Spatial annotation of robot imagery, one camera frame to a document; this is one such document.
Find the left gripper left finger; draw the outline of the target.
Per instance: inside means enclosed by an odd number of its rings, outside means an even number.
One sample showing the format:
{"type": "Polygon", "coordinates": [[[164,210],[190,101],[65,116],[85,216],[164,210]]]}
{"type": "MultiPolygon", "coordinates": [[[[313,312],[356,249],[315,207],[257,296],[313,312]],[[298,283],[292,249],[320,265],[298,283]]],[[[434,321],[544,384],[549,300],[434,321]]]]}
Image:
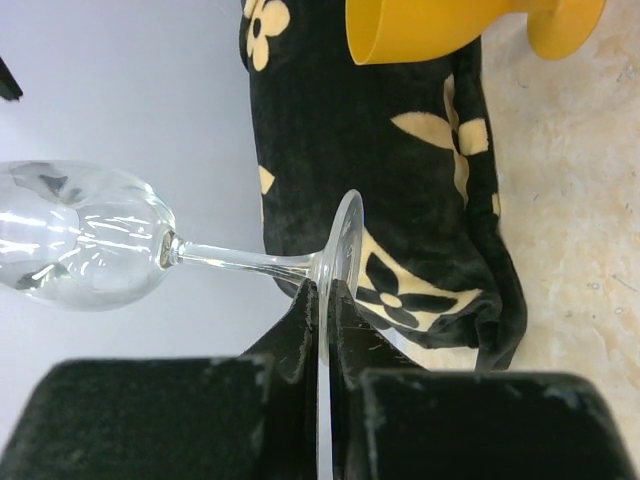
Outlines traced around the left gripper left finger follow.
{"type": "Polygon", "coordinates": [[[269,366],[258,479],[317,477],[318,311],[316,284],[306,280],[286,314],[244,352],[269,366]]]}

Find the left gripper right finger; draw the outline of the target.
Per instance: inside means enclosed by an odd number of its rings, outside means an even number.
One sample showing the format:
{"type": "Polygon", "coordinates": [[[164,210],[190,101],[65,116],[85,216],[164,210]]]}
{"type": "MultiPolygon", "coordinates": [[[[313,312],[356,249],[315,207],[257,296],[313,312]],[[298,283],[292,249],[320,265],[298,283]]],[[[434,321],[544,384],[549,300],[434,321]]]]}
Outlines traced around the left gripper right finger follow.
{"type": "Polygon", "coordinates": [[[328,304],[333,476],[424,476],[424,372],[364,319],[346,283],[328,304]]]}

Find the clear wine glass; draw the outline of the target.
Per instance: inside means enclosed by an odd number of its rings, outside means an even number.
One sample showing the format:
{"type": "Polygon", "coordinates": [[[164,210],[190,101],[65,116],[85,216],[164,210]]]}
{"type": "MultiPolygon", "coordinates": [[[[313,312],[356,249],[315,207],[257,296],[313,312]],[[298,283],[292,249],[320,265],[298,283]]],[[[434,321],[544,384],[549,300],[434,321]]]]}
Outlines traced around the clear wine glass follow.
{"type": "Polygon", "coordinates": [[[319,295],[319,358],[329,361],[328,309],[336,280],[358,285],[364,233],[361,195],[348,191],[323,250],[270,256],[182,239],[171,208],[147,182],[79,161],[1,165],[1,283],[77,311],[134,303],[180,264],[255,272],[319,295]]]}

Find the yellow plastic wine glass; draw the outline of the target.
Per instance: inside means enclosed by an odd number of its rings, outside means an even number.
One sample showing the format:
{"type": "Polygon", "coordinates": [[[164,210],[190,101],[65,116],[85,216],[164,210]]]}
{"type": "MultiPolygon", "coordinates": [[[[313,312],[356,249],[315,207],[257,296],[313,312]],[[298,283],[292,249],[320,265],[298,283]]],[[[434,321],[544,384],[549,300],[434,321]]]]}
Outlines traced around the yellow plastic wine glass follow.
{"type": "Polygon", "coordinates": [[[347,1],[346,36],[357,65],[437,59],[470,44],[507,14],[527,16],[534,53],[560,60],[595,29],[605,0],[396,0],[347,1]]]}

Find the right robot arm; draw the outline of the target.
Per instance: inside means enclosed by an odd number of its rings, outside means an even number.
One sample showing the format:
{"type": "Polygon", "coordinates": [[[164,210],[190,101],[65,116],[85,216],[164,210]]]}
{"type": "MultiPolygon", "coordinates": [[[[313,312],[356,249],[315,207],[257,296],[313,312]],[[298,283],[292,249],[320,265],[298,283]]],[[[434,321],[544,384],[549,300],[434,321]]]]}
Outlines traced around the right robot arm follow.
{"type": "Polygon", "coordinates": [[[6,101],[19,101],[23,91],[6,63],[0,58],[0,96],[6,101]]]}

